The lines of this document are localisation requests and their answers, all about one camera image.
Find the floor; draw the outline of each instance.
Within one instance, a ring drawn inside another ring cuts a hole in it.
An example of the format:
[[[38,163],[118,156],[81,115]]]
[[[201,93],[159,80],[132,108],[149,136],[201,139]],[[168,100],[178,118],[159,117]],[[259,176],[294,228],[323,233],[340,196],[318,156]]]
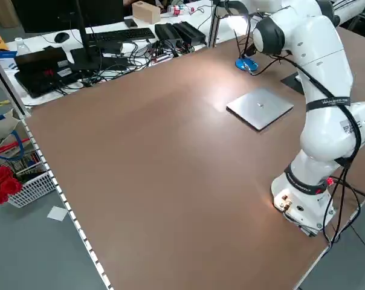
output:
[[[21,28],[0,27],[0,34],[5,41],[27,37]],[[7,110],[1,107],[0,114]],[[47,218],[54,205],[63,206],[57,193],[23,209],[0,206],[0,290],[106,289],[69,216],[63,222]],[[365,206],[354,229],[343,234],[301,289],[365,290]]]

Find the white basket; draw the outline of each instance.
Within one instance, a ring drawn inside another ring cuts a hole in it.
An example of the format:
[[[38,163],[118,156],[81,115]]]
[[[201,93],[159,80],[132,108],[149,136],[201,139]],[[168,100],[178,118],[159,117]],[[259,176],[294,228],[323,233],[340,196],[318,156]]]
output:
[[[55,185],[48,172],[23,184],[23,189],[16,195],[10,195],[8,202],[15,207],[23,207],[55,190]]]
[[[28,162],[32,159],[34,160],[33,164],[29,164]],[[7,161],[1,165],[11,168],[17,175],[22,173],[43,172],[39,176],[25,182],[21,192],[8,196],[8,202],[17,208],[30,204],[56,189],[43,162],[36,154],[35,150],[26,150],[21,160]]]

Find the bottle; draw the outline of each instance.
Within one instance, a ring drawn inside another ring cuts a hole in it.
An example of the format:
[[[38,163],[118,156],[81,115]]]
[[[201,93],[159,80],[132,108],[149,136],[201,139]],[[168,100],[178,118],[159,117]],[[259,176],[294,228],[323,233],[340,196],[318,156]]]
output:
[[[29,47],[24,43],[23,38],[17,37],[15,38],[16,45],[18,46],[18,56],[22,56],[23,54],[31,53]]]
[[[168,12],[172,13],[174,16],[183,15],[183,14],[192,14],[195,11],[193,7],[189,7],[186,5],[169,5]]]

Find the table surface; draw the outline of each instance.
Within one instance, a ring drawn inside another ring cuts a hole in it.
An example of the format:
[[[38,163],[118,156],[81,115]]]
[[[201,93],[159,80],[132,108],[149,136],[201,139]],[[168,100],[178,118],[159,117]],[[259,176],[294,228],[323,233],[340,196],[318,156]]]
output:
[[[200,0],[197,2],[193,2],[188,4],[190,7],[200,7],[203,5],[207,5],[205,7],[202,7],[202,11],[197,11],[192,15],[181,15],[177,17],[170,17],[170,13],[165,13],[161,15],[161,21],[159,21],[157,24],[164,24],[164,23],[176,23],[181,21],[187,21],[194,27],[198,28],[201,23],[203,23],[208,17],[210,17],[212,13],[212,2],[210,0]],[[154,31],[154,25],[148,24],[147,22],[141,21],[139,19],[135,18],[136,23],[138,24],[138,27],[149,27],[153,34],[156,36]],[[210,30],[210,24],[211,19],[208,19],[201,27],[200,30],[208,37],[209,30]],[[105,32],[105,31],[115,31],[115,30],[125,30],[128,29],[127,26],[124,24],[124,22],[118,22],[114,24],[109,25],[102,25],[99,27],[94,27],[93,31],[95,33],[99,32]],[[87,33],[92,33],[90,28],[87,28]],[[78,30],[66,30],[69,34],[69,39],[66,40],[64,43],[54,43],[54,38],[58,32],[55,33],[48,33],[44,34],[43,36],[35,36],[28,39],[25,39],[25,44],[29,47],[31,51],[41,51],[45,47],[51,45],[52,47],[62,47],[64,51],[67,54],[67,58],[70,62],[73,61],[73,57],[71,56],[70,51],[75,48],[81,48],[82,43],[80,40],[80,34]],[[225,40],[229,40],[234,38],[234,32],[230,28],[227,20],[221,22],[219,26],[219,34],[218,34],[218,43],[223,42]],[[145,41],[138,41],[136,42],[138,44],[139,49],[143,48],[147,43]],[[9,42],[7,43],[10,50],[16,50],[16,42]],[[199,50],[201,48],[205,47],[205,45],[197,45],[195,46],[196,50]],[[134,46],[129,43],[123,44],[123,53],[130,53],[134,49]],[[16,81],[14,75],[17,72],[17,70],[6,70],[8,78],[11,80],[13,86],[16,88],[17,92],[20,94],[21,99],[25,105],[40,105],[42,103],[49,102],[51,100],[55,100],[57,98],[63,97],[63,95],[59,92],[51,92],[49,94],[45,94],[39,98],[31,98],[29,94],[22,88],[22,86]],[[71,85],[72,88],[81,88],[82,85],[80,83],[75,83]],[[73,90],[70,89],[64,89],[65,92],[68,94],[73,93]]]
[[[365,38],[338,30],[353,99],[365,100]],[[300,150],[305,122],[304,97],[279,82],[294,68],[252,77],[236,56],[224,42],[49,102],[27,120],[115,289],[292,289],[326,248],[272,205],[271,182]],[[258,87],[294,103],[261,132],[225,110]],[[348,181],[365,191],[365,147]],[[344,220],[355,208],[346,195]]]

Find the blue object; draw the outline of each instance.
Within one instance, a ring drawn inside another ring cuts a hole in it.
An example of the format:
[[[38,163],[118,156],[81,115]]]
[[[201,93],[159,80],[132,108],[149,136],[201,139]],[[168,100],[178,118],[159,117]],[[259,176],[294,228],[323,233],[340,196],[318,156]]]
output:
[[[5,119],[5,116],[4,115],[0,115],[0,121]]]
[[[0,59],[14,59],[17,53],[18,53],[17,51],[0,50]]]
[[[13,131],[11,132],[11,134],[12,134],[13,136],[15,136],[15,139],[16,139],[16,141],[17,141],[17,142],[18,142],[18,144],[19,144],[20,154],[19,154],[19,156],[11,157],[11,158],[7,158],[7,157],[0,156],[0,159],[2,159],[2,160],[7,160],[7,161],[18,161],[18,160],[20,160],[21,158],[23,158],[23,155],[24,155],[23,142],[21,141],[21,139],[20,139],[20,137],[19,137],[19,134],[18,134],[15,130],[13,130]]]
[[[248,57],[237,59],[235,65],[243,71],[256,71],[258,68],[257,63]]]

